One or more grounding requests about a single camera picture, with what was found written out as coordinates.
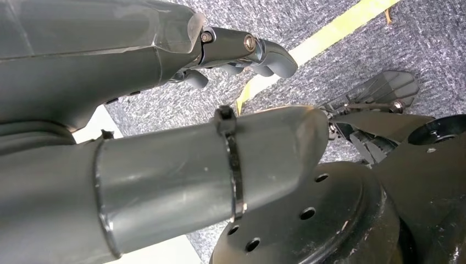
bolt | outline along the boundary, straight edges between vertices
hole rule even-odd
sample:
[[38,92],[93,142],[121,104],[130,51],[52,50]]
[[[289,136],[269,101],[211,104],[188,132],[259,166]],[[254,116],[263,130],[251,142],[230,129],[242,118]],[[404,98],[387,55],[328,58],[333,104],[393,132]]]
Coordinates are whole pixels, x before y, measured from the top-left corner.
[[393,106],[395,106],[398,109],[403,108],[403,104],[400,101],[393,102]]
[[252,35],[246,35],[245,48],[249,52],[252,52],[256,49],[256,39]]
[[210,32],[202,32],[201,34],[201,41],[206,43],[206,42],[211,42],[214,39],[212,34]]

gray carpet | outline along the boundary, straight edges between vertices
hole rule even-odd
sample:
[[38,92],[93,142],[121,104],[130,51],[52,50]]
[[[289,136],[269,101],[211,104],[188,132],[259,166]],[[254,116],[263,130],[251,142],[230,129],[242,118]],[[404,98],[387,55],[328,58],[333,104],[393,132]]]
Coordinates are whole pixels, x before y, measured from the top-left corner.
[[[291,49],[357,0],[178,0],[208,17],[208,24],[247,30]],[[298,73],[280,80],[244,106],[245,113],[270,107],[318,105],[383,70],[415,74],[421,93],[410,112],[436,117],[466,113],[466,2],[402,0],[315,57]],[[205,71],[204,89],[169,84],[107,106],[124,135],[176,128],[207,121],[220,104],[233,103],[253,73],[227,76]],[[324,162],[357,160],[344,141],[329,143]],[[204,262],[225,227],[219,223],[188,234]]]

gray plastic tube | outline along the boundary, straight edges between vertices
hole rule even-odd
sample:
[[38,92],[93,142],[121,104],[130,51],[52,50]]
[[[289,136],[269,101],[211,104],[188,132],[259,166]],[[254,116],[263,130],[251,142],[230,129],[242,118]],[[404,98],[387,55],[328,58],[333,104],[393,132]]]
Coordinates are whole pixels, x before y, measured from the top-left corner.
[[[213,123],[79,145],[53,124],[34,124],[47,134],[20,126],[21,150],[0,155],[0,263],[101,264],[233,214],[225,141]],[[310,107],[246,115],[236,138],[247,217],[311,175],[327,118]]]
[[[239,118],[236,138],[244,200],[254,210],[311,173],[326,148],[327,119],[310,107],[275,109]],[[225,141],[213,124],[106,141],[97,164],[102,213],[121,253],[233,214]]]

black zip tie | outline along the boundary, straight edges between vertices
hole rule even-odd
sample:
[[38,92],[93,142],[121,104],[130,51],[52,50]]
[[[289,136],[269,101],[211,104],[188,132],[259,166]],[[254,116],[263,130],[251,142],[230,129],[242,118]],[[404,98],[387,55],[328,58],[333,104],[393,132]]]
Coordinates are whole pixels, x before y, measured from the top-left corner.
[[241,219],[246,211],[243,197],[243,179],[241,174],[240,157],[236,145],[236,116],[230,106],[220,106],[214,113],[214,124],[217,133],[225,139],[226,151],[230,165],[231,187],[233,189],[233,216],[231,221]]

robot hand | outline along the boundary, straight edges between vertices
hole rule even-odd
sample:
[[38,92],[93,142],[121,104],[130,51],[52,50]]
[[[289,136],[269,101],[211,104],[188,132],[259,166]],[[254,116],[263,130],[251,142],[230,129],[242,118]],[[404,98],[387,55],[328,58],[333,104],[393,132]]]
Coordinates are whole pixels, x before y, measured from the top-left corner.
[[282,78],[293,76],[298,69],[295,60],[283,47],[248,32],[209,27],[200,34],[200,39],[202,53],[196,64],[181,69],[170,82],[187,81],[193,87],[205,87],[208,79],[196,70],[199,68],[222,68],[229,74],[238,74],[245,67],[251,67],[257,74],[276,74]]

